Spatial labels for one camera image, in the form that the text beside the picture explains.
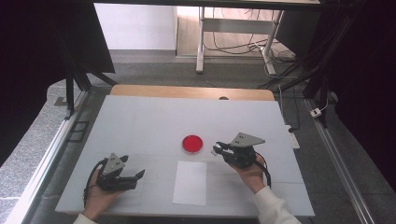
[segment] human hand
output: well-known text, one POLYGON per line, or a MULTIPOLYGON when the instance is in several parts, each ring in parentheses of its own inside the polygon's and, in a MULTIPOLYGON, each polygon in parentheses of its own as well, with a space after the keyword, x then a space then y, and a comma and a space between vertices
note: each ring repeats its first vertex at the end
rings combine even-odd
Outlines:
POLYGON ((119 191, 103 191, 96 186, 96 178, 99 170, 93 173, 90 188, 88 190, 88 198, 85 204, 85 209, 82 215, 89 218, 90 220, 96 220, 112 203, 113 201, 122 194, 125 190, 119 191))
MULTIPOLYGON (((256 153, 256 161, 261 164, 264 164, 264 159, 256 153)), ((231 165, 233 169, 241 176, 242 181, 247 185, 253 193, 259 192, 261 189, 265 188, 264 179, 263 179, 263 171, 262 169, 252 164, 247 168, 238 168, 234 165, 231 165)))

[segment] white wall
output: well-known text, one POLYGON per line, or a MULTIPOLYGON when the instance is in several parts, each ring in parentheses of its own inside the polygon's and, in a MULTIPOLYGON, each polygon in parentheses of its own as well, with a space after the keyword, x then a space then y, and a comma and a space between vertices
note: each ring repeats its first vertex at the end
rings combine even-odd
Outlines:
POLYGON ((176 7, 94 5, 109 49, 176 49, 176 7))

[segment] red circle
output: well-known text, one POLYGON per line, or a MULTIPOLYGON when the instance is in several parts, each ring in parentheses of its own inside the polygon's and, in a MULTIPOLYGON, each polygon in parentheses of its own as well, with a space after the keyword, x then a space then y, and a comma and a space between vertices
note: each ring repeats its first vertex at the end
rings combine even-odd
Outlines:
POLYGON ((197 135, 189 135, 183 139, 183 147, 187 152, 196 153, 203 145, 202 139, 197 135))

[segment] wooden board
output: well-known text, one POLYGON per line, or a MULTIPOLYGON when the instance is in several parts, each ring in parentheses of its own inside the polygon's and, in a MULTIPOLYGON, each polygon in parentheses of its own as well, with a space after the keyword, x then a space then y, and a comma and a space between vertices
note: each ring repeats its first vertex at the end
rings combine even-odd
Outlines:
POLYGON ((151 96, 167 98, 219 99, 274 101, 274 95, 268 90, 245 90, 224 88, 198 88, 174 86, 116 85, 110 95, 151 96))

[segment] white sheet of paper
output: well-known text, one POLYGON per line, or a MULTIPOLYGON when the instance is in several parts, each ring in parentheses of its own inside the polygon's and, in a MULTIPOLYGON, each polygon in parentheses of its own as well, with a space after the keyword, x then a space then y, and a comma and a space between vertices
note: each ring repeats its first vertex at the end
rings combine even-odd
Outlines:
POLYGON ((179 161, 173 203, 206 205, 206 163, 179 161))

